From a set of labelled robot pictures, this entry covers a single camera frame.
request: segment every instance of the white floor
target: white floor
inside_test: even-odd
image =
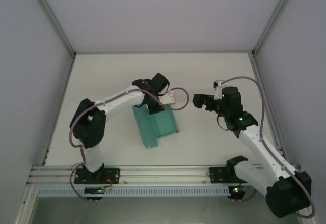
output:
[[[92,101],[111,96],[139,78],[151,79],[163,74],[172,87],[184,87],[191,95],[213,94],[213,82],[235,76],[254,77],[246,53],[230,54],[110,54],[78,55],[60,112],[46,165],[73,165],[81,162],[78,149],[68,142],[69,124],[84,98]],[[244,110],[261,117],[261,101],[250,81],[234,81],[241,92]],[[185,103],[186,96],[176,93],[175,107]],[[106,165],[217,165],[244,155],[253,163],[255,156],[232,132],[222,131],[216,114],[195,108],[192,103],[175,111],[180,132],[160,139],[159,146],[146,149],[132,113],[127,109],[107,121],[101,153]],[[267,121],[264,134],[272,141]]]

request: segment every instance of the white enclosure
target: white enclosure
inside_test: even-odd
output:
[[[0,12],[1,223],[63,223],[56,219],[63,212],[68,223],[79,224],[324,223],[325,0],[1,0]],[[70,168],[81,156],[69,145],[68,130],[80,101],[108,97],[157,72],[191,99],[213,94],[217,79],[256,79],[265,98],[264,134],[311,176],[316,216],[277,219],[261,196],[240,205],[214,195],[175,202],[117,198],[100,208],[70,196]],[[255,85],[230,85],[259,121]],[[174,107],[184,104],[182,92],[176,98]],[[116,189],[127,189],[130,179],[143,187],[152,181],[210,189],[216,186],[207,175],[210,166],[237,155],[260,164],[231,132],[218,128],[216,114],[190,102],[174,115],[180,132],[153,149],[143,146],[131,109],[107,122],[101,154],[106,165],[122,169]],[[79,208],[70,212],[72,206]],[[119,215],[97,215],[112,206]],[[122,206],[133,217],[125,218]],[[183,218],[187,211],[191,215]]]

